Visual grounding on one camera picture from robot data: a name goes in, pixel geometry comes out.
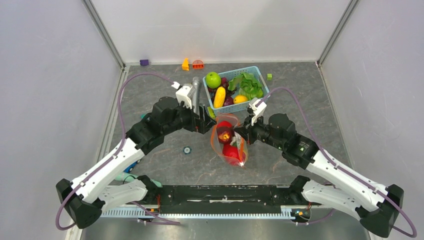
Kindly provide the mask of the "red toy apple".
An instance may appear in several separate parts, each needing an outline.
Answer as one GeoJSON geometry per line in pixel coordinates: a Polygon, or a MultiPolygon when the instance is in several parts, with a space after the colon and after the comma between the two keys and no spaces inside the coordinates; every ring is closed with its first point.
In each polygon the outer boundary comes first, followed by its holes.
{"type": "Polygon", "coordinates": [[[217,125],[216,125],[216,131],[217,132],[230,132],[233,129],[233,125],[226,120],[220,121],[217,125]]]}

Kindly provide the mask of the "dark red toy peach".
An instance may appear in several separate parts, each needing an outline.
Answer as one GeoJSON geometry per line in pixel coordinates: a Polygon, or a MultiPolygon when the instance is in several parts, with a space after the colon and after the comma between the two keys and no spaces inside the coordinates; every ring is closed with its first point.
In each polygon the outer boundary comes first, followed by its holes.
{"type": "Polygon", "coordinates": [[[234,133],[233,129],[231,131],[217,132],[218,142],[221,144],[230,144],[233,141],[234,133]]]}

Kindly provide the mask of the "clear zip top bag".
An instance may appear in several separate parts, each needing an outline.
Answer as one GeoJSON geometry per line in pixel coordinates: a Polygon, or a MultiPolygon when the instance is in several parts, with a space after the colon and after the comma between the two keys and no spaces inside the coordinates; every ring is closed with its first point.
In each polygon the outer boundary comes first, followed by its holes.
{"type": "Polygon", "coordinates": [[[229,165],[243,168],[249,154],[247,142],[235,132],[240,120],[233,114],[220,114],[215,120],[210,137],[212,149],[229,165]]]}

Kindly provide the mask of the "red toy tomato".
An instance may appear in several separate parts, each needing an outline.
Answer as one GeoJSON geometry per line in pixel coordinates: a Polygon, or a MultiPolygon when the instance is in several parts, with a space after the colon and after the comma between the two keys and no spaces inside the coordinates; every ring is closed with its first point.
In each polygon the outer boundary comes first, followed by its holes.
{"type": "Polygon", "coordinates": [[[225,144],[222,148],[222,155],[224,160],[231,166],[242,167],[245,165],[246,154],[236,146],[225,144]]]}

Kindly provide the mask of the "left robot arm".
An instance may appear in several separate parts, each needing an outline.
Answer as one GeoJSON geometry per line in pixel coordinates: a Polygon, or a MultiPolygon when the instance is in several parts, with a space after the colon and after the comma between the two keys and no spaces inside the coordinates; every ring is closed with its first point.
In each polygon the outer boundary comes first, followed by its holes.
{"type": "Polygon", "coordinates": [[[186,108],[176,98],[160,98],[151,112],[124,133],[112,152],[79,177],[62,179],[56,184],[61,202],[59,209],[66,210],[75,226],[85,229],[95,223],[102,213],[120,205],[154,203],[160,189],[146,175],[118,186],[109,186],[109,183],[130,164],[161,145],[165,136],[181,129],[205,134],[216,123],[203,105],[196,109],[186,108]]]}

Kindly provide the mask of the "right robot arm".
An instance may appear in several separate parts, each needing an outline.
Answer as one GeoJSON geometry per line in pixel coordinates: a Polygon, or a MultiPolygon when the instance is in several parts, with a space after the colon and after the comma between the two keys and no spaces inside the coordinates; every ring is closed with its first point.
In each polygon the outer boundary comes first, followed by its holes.
{"type": "Polygon", "coordinates": [[[375,182],[319,149],[316,142],[296,131],[296,125],[286,114],[276,113],[264,123],[248,116],[234,131],[248,144],[260,141],[281,151],[290,164],[318,175],[336,188],[322,186],[301,176],[302,185],[289,189],[289,199],[295,204],[304,201],[327,205],[359,220],[360,224],[382,238],[388,238],[402,208],[404,190],[392,184],[375,182]]]}

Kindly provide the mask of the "small teal toy wheel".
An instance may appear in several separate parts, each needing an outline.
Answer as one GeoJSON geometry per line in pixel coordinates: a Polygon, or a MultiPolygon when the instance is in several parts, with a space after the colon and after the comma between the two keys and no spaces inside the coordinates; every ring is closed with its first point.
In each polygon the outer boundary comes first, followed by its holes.
{"type": "Polygon", "coordinates": [[[185,155],[190,154],[190,153],[191,153],[191,151],[192,151],[192,149],[191,149],[189,146],[184,147],[184,148],[183,148],[183,150],[182,150],[182,152],[183,152],[185,155]]]}

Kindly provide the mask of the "purple toy onion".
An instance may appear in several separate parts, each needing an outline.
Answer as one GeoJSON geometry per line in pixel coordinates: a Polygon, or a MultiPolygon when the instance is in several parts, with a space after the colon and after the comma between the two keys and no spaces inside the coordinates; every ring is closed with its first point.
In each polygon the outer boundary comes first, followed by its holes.
{"type": "Polygon", "coordinates": [[[234,104],[234,99],[231,96],[226,96],[223,103],[223,107],[230,106],[233,104],[234,104]]]}

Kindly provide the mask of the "yellow toy lemon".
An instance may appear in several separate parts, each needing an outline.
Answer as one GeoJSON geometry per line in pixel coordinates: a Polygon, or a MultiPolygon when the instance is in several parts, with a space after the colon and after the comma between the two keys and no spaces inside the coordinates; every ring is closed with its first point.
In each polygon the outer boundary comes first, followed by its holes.
{"type": "Polygon", "coordinates": [[[245,103],[248,100],[249,99],[245,95],[237,95],[236,97],[233,98],[233,103],[236,105],[236,104],[245,103]]]}

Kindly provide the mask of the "silver toy microphone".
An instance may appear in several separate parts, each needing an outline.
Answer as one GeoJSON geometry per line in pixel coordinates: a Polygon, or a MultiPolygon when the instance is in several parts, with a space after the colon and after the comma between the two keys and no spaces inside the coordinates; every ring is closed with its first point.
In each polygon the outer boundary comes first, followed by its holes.
{"type": "Polygon", "coordinates": [[[199,99],[200,99],[201,86],[202,86],[202,82],[200,81],[200,78],[195,76],[192,79],[192,89],[194,90],[194,92],[193,92],[191,101],[193,106],[193,112],[197,115],[199,115],[199,99]]]}

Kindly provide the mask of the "green toy apple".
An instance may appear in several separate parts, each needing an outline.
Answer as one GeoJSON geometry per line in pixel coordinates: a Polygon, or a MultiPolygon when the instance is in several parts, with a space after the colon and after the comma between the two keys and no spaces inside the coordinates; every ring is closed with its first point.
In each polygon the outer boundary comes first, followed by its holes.
{"type": "Polygon", "coordinates": [[[222,80],[218,73],[209,72],[205,76],[206,85],[211,89],[216,89],[221,86],[222,80]]]}

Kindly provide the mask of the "green toy lettuce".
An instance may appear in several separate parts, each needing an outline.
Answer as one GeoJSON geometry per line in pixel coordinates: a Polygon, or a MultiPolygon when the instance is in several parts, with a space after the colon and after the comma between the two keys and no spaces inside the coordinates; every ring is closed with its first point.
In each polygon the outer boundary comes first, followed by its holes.
{"type": "Polygon", "coordinates": [[[228,82],[227,90],[245,96],[248,101],[263,98],[263,86],[252,73],[240,73],[228,82]]]}

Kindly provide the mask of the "orange toy block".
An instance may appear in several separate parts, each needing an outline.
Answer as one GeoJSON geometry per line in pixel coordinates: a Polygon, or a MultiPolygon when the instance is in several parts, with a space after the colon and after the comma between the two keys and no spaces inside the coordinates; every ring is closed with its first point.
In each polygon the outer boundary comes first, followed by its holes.
{"type": "Polygon", "coordinates": [[[181,69],[183,71],[189,71],[190,70],[190,66],[189,66],[189,59],[188,58],[184,58],[182,64],[181,64],[181,69]]]}

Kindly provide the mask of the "purple toy block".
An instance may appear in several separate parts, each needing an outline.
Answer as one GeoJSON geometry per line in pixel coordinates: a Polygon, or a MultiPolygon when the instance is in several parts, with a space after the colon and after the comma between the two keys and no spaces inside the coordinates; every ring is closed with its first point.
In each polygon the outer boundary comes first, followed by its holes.
{"type": "Polygon", "coordinates": [[[145,66],[149,66],[150,65],[150,60],[149,59],[140,59],[139,60],[139,64],[143,67],[145,66]]]}

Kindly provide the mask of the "blue toy car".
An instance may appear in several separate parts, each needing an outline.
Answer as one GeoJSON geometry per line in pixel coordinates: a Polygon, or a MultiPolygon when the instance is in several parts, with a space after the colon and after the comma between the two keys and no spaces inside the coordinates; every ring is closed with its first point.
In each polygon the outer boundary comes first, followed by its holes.
{"type": "Polygon", "coordinates": [[[137,164],[139,164],[141,162],[141,159],[139,159],[139,160],[137,160],[137,161],[135,161],[135,162],[133,162],[131,165],[129,165],[125,170],[124,170],[124,172],[125,173],[131,173],[133,170],[134,170],[134,168],[135,168],[135,166],[137,165],[137,164]]]}

